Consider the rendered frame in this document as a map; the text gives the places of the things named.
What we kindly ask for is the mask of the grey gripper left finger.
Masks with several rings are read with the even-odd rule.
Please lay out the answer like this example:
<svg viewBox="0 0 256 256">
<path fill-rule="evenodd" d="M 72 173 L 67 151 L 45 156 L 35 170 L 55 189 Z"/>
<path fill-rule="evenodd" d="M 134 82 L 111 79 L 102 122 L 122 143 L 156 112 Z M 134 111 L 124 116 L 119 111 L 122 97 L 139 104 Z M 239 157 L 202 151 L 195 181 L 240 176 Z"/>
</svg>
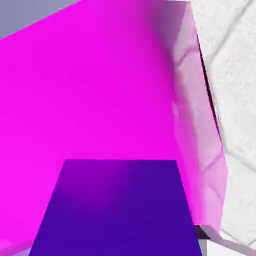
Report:
<svg viewBox="0 0 256 256">
<path fill-rule="evenodd" d="M 29 256 L 31 247 L 28 248 L 16 248 L 11 256 Z"/>
</svg>

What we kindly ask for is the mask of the small blue cube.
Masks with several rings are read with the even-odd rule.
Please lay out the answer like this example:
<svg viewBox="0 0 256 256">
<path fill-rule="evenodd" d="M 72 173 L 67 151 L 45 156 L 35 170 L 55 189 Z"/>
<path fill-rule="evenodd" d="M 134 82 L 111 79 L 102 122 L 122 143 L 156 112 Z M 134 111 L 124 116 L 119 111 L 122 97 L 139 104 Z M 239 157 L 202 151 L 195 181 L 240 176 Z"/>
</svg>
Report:
<svg viewBox="0 0 256 256">
<path fill-rule="evenodd" d="M 202 256 L 177 163 L 66 160 L 29 256 Z"/>
</svg>

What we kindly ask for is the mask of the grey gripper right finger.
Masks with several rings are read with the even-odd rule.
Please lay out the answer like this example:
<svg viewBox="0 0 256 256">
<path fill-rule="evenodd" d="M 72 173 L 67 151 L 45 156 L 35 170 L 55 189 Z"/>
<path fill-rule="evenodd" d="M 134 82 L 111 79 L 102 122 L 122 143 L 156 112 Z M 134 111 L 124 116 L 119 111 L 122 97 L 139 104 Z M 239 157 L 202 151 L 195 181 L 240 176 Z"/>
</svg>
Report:
<svg viewBox="0 0 256 256">
<path fill-rule="evenodd" d="M 194 225 L 202 256 L 256 256 L 256 249 L 223 239 L 208 225 Z"/>
</svg>

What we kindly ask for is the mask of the large magenta box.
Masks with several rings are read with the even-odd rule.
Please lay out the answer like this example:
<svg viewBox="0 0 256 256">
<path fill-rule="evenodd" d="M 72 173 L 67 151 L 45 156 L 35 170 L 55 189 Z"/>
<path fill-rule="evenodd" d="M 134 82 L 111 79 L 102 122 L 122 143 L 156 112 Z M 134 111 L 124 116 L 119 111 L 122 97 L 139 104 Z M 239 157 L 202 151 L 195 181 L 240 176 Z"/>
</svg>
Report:
<svg viewBox="0 0 256 256">
<path fill-rule="evenodd" d="M 228 168 L 189 1 L 80 0 L 0 39 L 0 256 L 32 248 L 67 160 L 174 160 L 220 231 Z"/>
</svg>

